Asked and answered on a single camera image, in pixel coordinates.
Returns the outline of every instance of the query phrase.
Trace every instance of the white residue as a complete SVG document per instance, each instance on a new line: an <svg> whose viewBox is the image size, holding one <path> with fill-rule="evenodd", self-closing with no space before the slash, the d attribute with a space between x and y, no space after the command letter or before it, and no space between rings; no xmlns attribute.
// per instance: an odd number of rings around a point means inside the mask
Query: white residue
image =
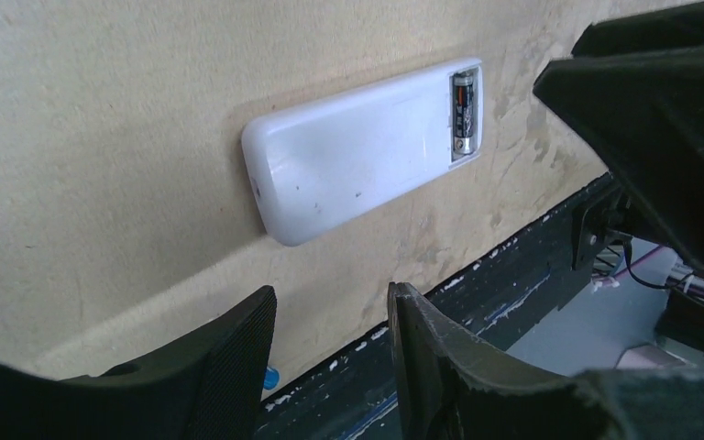
<svg viewBox="0 0 704 440"><path fill-rule="evenodd" d="M266 411L268 411L270 413L271 410L276 408L277 405L281 405L281 404L285 403L286 401L288 401L290 399L290 397L292 397L290 394L285 394L285 395L279 397L276 401L274 401L274 403L266 404Z"/></svg>
<svg viewBox="0 0 704 440"><path fill-rule="evenodd" d="M377 414L376 417L373 419L365 422L362 426L360 426L354 433L352 433L350 436L346 438L346 440L356 440L358 437L363 435L374 423L376 422L381 422L381 419L383 419L387 414L389 414L392 410L398 407L398 401L393 401L389 405L387 405L386 408L379 414Z"/></svg>
<svg viewBox="0 0 704 440"><path fill-rule="evenodd" d="M498 316L498 314L499 314L503 309L506 308L507 305L509 305L509 304L507 304L507 303L505 303L505 302L504 302L503 304L499 305L498 308L495 309L492 313L490 313L490 314L488 314L487 316L485 316L485 317L484 317L484 320L485 320L485 321L489 321L490 319L495 319L495 318Z"/></svg>
<svg viewBox="0 0 704 440"><path fill-rule="evenodd" d="M592 280L592 293L595 293L598 291L598 289L604 287L616 288L619 286L620 283L614 277L596 278Z"/></svg>
<svg viewBox="0 0 704 440"><path fill-rule="evenodd" d="M274 403L281 405L281 404L285 403L286 401L288 401L290 399L290 397L292 397L290 394L285 394L285 395L279 397L276 401L274 401Z"/></svg>
<svg viewBox="0 0 704 440"><path fill-rule="evenodd" d="M538 281L537 283L535 283L535 285L534 285L533 287L531 287L530 289L528 289L527 292L526 292L519 300L517 300L516 302L514 302L512 305L508 306L502 313L500 313L500 314L498 314L497 316L495 316L495 318L492 320L491 323L487 324L487 326L485 326L484 328L482 328L481 330L479 330L479 332L477 333L477 336L478 336L481 332L483 332L483 331L487 330L488 328L490 328L490 327L494 326L495 324L497 324L499 319L508 317L511 312L513 312L513 311L519 309L520 307L522 307L522 304L524 304L524 302L527 301L528 297L530 297L530 295L531 295L533 292L537 291L538 288L541 287L541 285L546 282L546 280L549 280L549 277L550 277L550 276L551 276L551 274L546 275L542 280L540 280L540 281Z"/></svg>
<svg viewBox="0 0 704 440"><path fill-rule="evenodd" d="M371 335L371 340L372 340L372 341L376 341L376 340L379 339L382 335L384 335L385 333L387 333L387 330L389 330L387 327L382 327L378 332L376 332L375 334Z"/></svg>
<svg viewBox="0 0 704 440"><path fill-rule="evenodd" d="M455 278L454 280L451 280L451 281L449 282L449 284L447 284L446 286L444 286L444 289L446 290L446 289L455 287L455 286L458 285L464 278L466 278L466 277L465 277L465 276L461 276L461 277Z"/></svg>

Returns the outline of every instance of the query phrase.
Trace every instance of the battery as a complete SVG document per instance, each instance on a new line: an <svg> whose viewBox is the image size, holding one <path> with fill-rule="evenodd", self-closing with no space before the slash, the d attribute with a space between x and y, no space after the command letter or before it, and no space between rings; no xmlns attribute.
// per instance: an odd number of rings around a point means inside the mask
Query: battery
<svg viewBox="0 0 704 440"><path fill-rule="evenodd" d="M474 83L473 72L464 71L452 78L454 105L455 153L471 154L474 152L473 137L476 134L474 124Z"/></svg>

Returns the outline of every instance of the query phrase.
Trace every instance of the battery compartment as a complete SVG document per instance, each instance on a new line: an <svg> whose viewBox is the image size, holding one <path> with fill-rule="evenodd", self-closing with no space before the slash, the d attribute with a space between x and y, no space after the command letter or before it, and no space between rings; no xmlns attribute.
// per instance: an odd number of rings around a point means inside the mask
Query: battery compartment
<svg viewBox="0 0 704 440"><path fill-rule="evenodd" d="M482 112L483 112L483 89L481 87L481 75L480 67L474 67L472 69L464 69L462 71L456 71L449 77L449 86L451 93L449 94L449 127L451 131L451 136L449 140L449 150L452 155L453 165L459 164L461 162L466 162L472 158L477 157L479 150L481 148L481 131L482 131ZM472 134L469 137L470 152L463 152L462 148L458 148L456 131L456 125L458 122L458 109L457 109L457 94L458 86L456 85L457 77L469 77L472 80L470 84L472 90L473 99L470 103L472 112Z"/></svg>
<svg viewBox="0 0 704 440"><path fill-rule="evenodd" d="M450 102L471 72L481 114L480 67L452 60L250 121L241 146L269 234L301 245L478 158L453 159Z"/></svg>

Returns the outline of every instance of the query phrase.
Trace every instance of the beige wall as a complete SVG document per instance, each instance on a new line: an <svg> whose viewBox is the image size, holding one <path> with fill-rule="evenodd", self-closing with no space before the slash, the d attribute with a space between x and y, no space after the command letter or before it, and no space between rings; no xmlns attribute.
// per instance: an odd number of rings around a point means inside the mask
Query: beige wall
<svg viewBox="0 0 704 440"><path fill-rule="evenodd" d="M279 296L293 379L603 172L531 96L591 21L654 0L0 0L0 361L100 373ZM458 56L484 61L472 165L297 248L264 235L253 116Z"/></svg>

